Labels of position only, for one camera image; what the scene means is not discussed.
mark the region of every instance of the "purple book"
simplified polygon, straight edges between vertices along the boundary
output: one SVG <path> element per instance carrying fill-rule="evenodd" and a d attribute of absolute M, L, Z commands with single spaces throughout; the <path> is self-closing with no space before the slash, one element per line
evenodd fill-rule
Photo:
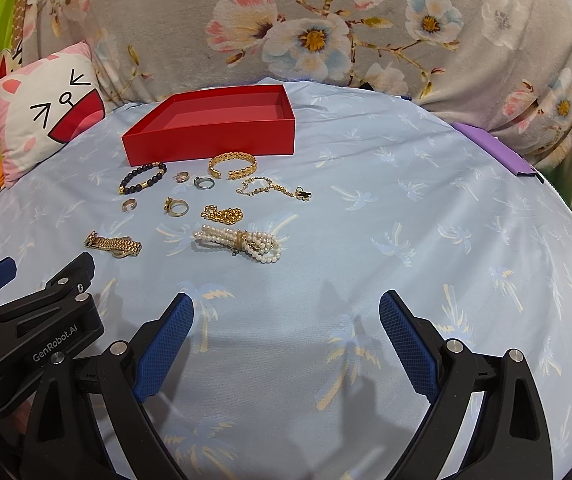
<path fill-rule="evenodd" d="M 497 137 L 493 137 L 486 130 L 470 126 L 469 124 L 452 123 L 452 127 L 463 133 L 477 146 L 490 153 L 501 164 L 503 164 L 512 174 L 517 176 L 536 176 L 539 174 L 530 164 L 521 158 L 518 153 L 513 152 L 508 146 L 503 144 Z"/>

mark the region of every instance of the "metal bolt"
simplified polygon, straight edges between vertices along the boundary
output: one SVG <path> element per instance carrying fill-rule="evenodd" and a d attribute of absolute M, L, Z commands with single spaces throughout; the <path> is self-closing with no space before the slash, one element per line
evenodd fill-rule
<path fill-rule="evenodd" d="M 54 365 L 60 364 L 64 360 L 64 352 L 55 352 L 50 356 L 50 362 Z"/>
<path fill-rule="evenodd" d="M 111 354 L 122 355 L 127 349 L 128 345 L 124 341 L 117 341 L 117 343 L 111 345 Z"/>
<path fill-rule="evenodd" d="M 513 348 L 510 352 L 508 352 L 508 355 L 515 363 L 520 363 L 524 360 L 524 355 L 516 348 Z"/>
<path fill-rule="evenodd" d="M 464 351 L 464 344 L 459 339 L 451 339 L 446 343 L 446 348 L 453 354 L 459 354 Z"/>

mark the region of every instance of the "open red box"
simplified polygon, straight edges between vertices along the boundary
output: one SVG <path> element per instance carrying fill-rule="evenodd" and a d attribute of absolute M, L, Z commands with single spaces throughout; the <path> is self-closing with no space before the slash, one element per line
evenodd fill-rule
<path fill-rule="evenodd" d="M 282 85 L 175 94 L 122 136 L 131 166 L 226 152 L 292 155 L 295 115 Z"/>

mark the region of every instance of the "pink and white pillow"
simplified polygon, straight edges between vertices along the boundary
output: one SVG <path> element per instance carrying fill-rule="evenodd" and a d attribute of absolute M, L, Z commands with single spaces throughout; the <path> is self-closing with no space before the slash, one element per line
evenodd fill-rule
<path fill-rule="evenodd" d="M 83 42 L 0 79 L 4 186 L 105 116 L 90 48 Z"/>

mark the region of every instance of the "blue bedsheet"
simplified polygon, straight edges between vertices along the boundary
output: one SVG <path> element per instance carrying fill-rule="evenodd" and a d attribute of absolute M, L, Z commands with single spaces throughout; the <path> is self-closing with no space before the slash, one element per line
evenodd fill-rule
<path fill-rule="evenodd" d="M 310 202 L 240 196 L 239 181 L 177 184 L 178 171 L 207 173 L 193 160 L 168 164 L 122 212 L 117 188 L 130 170 L 120 136 L 152 108 L 128 105 L 0 194 L 0 259 L 18 264 L 0 304 L 44 286 L 90 231 L 129 235 L 143 243 L 136 258 L 92 252 L 90 292 L 106 333 L 87 353 L 129 339 L 177 292 L 191 296 L 195 323 L 146 403 L 189 478 L 379 480 L 428 407 L 379 322 L 379 298 L 394 288 L 444 337 L 488 354 L 524 351 L 561 479 L 572 466 L 572 213 L 551 186 L 513 176 L 412 103 L 285 86 L 296 152 L 260 157 L 256 175 L 302 186 Z M 167 196 L 186 200 L 189 213 L 166 215 Z M 275 233 L 281 260 L 197 247 L 191 233 L 207 204 L 242 208 L 238 227 Z M 461 440 L 479 407 L 474 396 Z M 96 409 L 118 472 L 129 475 L 100 398 Z M 444 475 L 466 445 L 458 441 Z"/>

